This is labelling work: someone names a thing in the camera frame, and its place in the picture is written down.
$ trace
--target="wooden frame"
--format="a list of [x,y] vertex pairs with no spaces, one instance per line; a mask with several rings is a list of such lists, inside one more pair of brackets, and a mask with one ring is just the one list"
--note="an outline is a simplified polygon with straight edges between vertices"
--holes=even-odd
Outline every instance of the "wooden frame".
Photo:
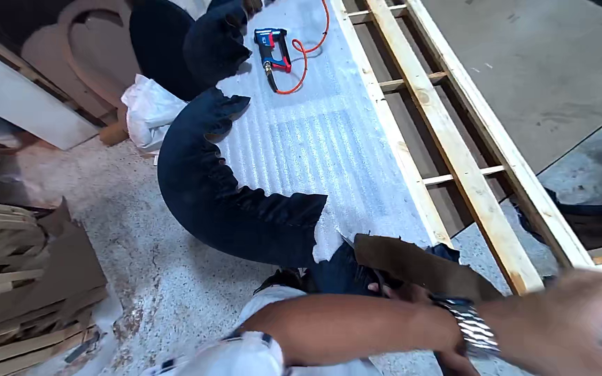
[[[594,262],[590,253],[582,246],[449,47],[421,0],[403,0],[403,4],[393,6],[386,4],[385,0],[366,0],[366,4],[369,8],[367,11],[347,13],[342,0],[332,0],[340,28],[360,68],[361,78],[373,101],[377,117],[431,241],[451,245],[447,230],[426,186],[453,180],[512,291],[524,294],[542,288],[540,276],[506,221],[485,178],[485,175],[505,172],[520,207],[536,230],[542,234],[560,265],[602,269],[602,259]],[[434,63],[430,65],[441,67],[441,72],[429,74],[424,71],[395,17],[409,17],[415,31],[421,36],[423,47],[430,52]],[[373,21],[380,31],[403,77],[402,80],[378,82],[375,78],[354,28],[355,24],[369,21]],[[449,82],[450,90],[467,110],[472,124],[500,165],[486,169],[478,167],[434,89],[441,80]],[[426,179],[421,177],[384,97],[384,92],[403,89],[410,91],[415,107],[429,128],[451,175]],[[599,254],[602,255],[601,252],[592,251],[595,257]]]

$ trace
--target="white sleeve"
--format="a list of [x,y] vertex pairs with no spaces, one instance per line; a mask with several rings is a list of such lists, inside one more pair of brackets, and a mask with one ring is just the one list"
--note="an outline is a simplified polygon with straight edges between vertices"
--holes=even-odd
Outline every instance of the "white sleeve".
[[196,353],[178,376],[282,376],[282,350],[269,335],[243,332]]

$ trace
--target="foam sheet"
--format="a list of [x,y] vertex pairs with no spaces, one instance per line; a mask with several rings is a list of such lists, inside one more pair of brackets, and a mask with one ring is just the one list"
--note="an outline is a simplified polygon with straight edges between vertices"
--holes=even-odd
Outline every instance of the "foam sheet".
[[[241,185],[261,187],[267,194],[329,196],[315,228],[315,261],[330,259],[342,243],[341,234],[370,233],[430,245],[330,5],[329,11],[326,41],[309,54],[304,85],[290,95],[269,87],[254,30],[287,29],[292,72],[277,71],[275,78],[280,90],[288,90],[304,68],[292,39],[311,48],[322,38],[322,2],[278,0],[250,20],[245,46],[253,54],[238,75],[218,84],[225,95],[252,98],[219,143],[222,157]],[[275,49],[273,56],[280,58],[279,53]]]

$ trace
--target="silver wristwatch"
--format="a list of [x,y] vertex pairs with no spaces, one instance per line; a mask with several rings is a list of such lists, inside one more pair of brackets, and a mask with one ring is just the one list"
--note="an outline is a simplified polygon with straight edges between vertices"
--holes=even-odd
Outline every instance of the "silver wristwatch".
[[457,320],[464,336],[466,355],[476,358],[499,356],[501,350],[494,332],[473,308],[473,302],[462,298],[439,298],[431,296],[438,306],[448,310]]

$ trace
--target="black fabric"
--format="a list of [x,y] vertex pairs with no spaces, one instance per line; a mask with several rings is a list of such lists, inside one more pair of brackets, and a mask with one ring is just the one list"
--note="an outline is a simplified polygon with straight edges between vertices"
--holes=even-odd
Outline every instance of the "black fabric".
[[212,11],[213,9],[215,9],[217,7],[221,7],[224,4],[232,3],[234,1],[236,1],[236,0],[213,0],[213,1],[211,1],[210,4],[208,4],[208,9],[206,10],[206,13]]
[[236,74],[250,56],[241,34],[246,25],[241,1],[233,0],[212,7],[189,29],[183,56],[199,91]]
[[269,288],[271,286],[287,286],[291,288],[296,288],[297,290],[301,290],[304,292],[308,292],[303,286],[303,282],[301,280],[301,276],[299,275],[299,271],[296,268],[282,268],[276,270],[275,274],[271,277],[266,278],[263,281],[262,286],[259,286],[252,294],[255,295],[259,291],[262,291],[265,288]]
[[442,257],[445,260],[454,261],[457,263],[459,262],[459,251],[451,249],[447,246],[447,244],[444,243],[436,244],[433,247],[428,247],[425,252]]
[[173,216],[192,235],[216,250],[290,268],[314,264],[315,224],[326,195],[294,193],[269,197],[263,189],[238,188],[219,147],[206,134],[225,134],[230,116],[249,98],[227,98],[210,88],[173,121],[159,153],[157,178]]
[[182,100],[192,100],[205,87],[198,85],[185,63],[183,44],[194,19],[168,0],[134,3],[129,34],[141,73]]
[[313,263],[308,273],[316,291],[322,294],[352,294],[377,296],[368,285],[378,282],[372,269],[356,262],[355,251],[347,243],[339,247],[329,261]]
[[[546,190],[582,245],[588,250],[602,248],[602,205],[567,205],[559,202],[556,192]],[[516,209],[522,227],[544,244],[545,240],[535,231],[520,208]]]

